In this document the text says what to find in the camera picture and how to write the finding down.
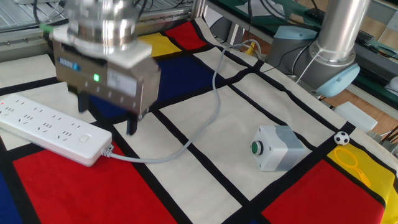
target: power strip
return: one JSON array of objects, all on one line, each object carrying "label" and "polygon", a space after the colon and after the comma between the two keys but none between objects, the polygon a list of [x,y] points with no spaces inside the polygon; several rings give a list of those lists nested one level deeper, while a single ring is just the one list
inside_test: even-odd
[{"label": "power strip", "polygon": [[18,94],[0,101],[0,128],[85,166],[92,166],[112,134]]}]

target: power cord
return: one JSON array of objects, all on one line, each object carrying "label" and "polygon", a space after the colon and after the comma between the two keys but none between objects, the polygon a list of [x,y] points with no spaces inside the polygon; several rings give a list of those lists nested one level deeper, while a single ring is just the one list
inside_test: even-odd
[{"label": "power cord", "polygon": [[318,6],[317,6],[317,4],[315,3],[315,0],[311,0],[311,2],[312,2],[313,6],[315,7],[315,9],[316,9],[317,12],[318,12]]},{"label": "power cord", "polygon": [[[258,44],[258,42],[257,42],[256,40],[246,40],[246,41],[244,41],[242,44],[231,45],[231,46],[229,46],[228,48],[231,48],[231,47],[239,47],[239,46],[242,46],[242,45],[245,44],[245,43],[252,42],[252,41],[255,42],[255,43],[257,44],[257,47],[258,47],[259,49],[261,49],[261,48],[260,48],[260,45]],[[179,151],[177,151],[176,153],[172,154],[172,155],[169,156],[169,157],[165,157],[165,158],[161,158],[161,159],[138,159],[138,158],[131,158],[131,157],[126,157],[126,156],[120,156],[120,155],[114,154],[114,153],[112,152],[112,150],[110,150],[110,149],[104,149],[104,150],[102,151],[101,154],[102,154],[103,156],[111,157],[111,158],[114,158],[114,159],[119,159],[119,160],[122,160],[122,161],[136,162],[136,163],[148,163],[148,164],[157,164],[157,163],[167,162],[167,161],[170,161],[170,160],[172,160],[172,159],[175,159],[177,156],[181,155],[181,154],[188,148],[188,146],[191,145],[191,143],[192,143],[194,140],[196,140],[197,137],[199,137],[199,135],[205,130],[205,128],[206,128],[211,122],[214,121],[214,119],[215,119],[215,118],[217,117],[217,115],[218,115],[218,112],[220,111],[221,103],[220,103],[220,97],[218,96],[218,92],[217,92],[217,88],[216,88],[216,77],[217,77],[218,70],[220,69],[221,64],[222,64],[222,62],[223,62],[224,53],[225,53],[226,51],[227,51],[227,48],[224,48],[223,51],[222,51],[222,53],[221,53],[220,62],[219,62],[219,64],[218,64],[218,66],[217,66],[217,69],[214,71],[213,79],[212,79],[212,81],[211,81],[211,84],[212,84],[212,86],[213,86],[214,96],[215,96],[215,98],[216,98],[216,108],[215,108],[215,111],[214,111],[213,115],[210,117],[210,119],[209,119],[205,124],[203,124],[200,128],[198,128],[197,131],[195,131],[195,134],[191,137],[191,139],[188,140],[188,142],[187,142]]]}]

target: cable connector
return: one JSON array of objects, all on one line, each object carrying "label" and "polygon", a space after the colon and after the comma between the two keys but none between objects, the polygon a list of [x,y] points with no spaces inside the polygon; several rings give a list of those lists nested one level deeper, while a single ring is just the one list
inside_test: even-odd
[{"label": "cable connector", "polygon": [[108,148],[104,149],[101,152],[101,155],[110,158],[112,153],[113,153],[113,145],[111,144],[110,146],[108,146]]},{"label": "cable connector", "polygon": [[245,51],[244,53],[247,55],[253,55],[254,46],[256,46],[256,43],[251,42],[249,49],[247,49],[247,51]]}]

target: silver cylinder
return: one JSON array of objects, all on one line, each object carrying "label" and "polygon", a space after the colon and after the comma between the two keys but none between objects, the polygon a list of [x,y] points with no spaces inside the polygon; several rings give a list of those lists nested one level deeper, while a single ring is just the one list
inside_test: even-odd
[{"label": "silver cylinder", "polygon": [[135,43],[134,29],[139,10],[133,0],[69,0],[65,11],[69,18],[68,34],[79,48],[126,49]]},{"label": "silver cylinder", "polygon": [[328,60],[346,58],[354,47],[355,39],[371,0],[330,0],[317,40],[325,49],[320,54]]}]

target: fabric mat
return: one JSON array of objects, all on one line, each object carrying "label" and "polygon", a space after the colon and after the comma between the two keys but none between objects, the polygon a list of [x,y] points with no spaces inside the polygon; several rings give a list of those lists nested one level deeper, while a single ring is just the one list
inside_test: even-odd
[{"label": "fabric mat", "polygon": [[[126,111],[95,96],[79,114],[76,95],[56,80],[46,55],[0,63],[0,95],[18,92],[111,131],[116,154],[167,157],[213,113],[211,79],[222,45],[203,19],[140,39],[153,45],[162,74],[158,100],[133,136],[126,135]],[[383,147],[278,70],[236,50],[225,53],[216,86],[217,118],[163,164],[101,157],[84,167],[0,130],[0,223],[398,223],[398,161]],[[294,168],[259,170],[249,146],[260,125],[294,130],[305,148]],[[335,157],[338,131],[350,135],[343,148],[369,187]]]}]

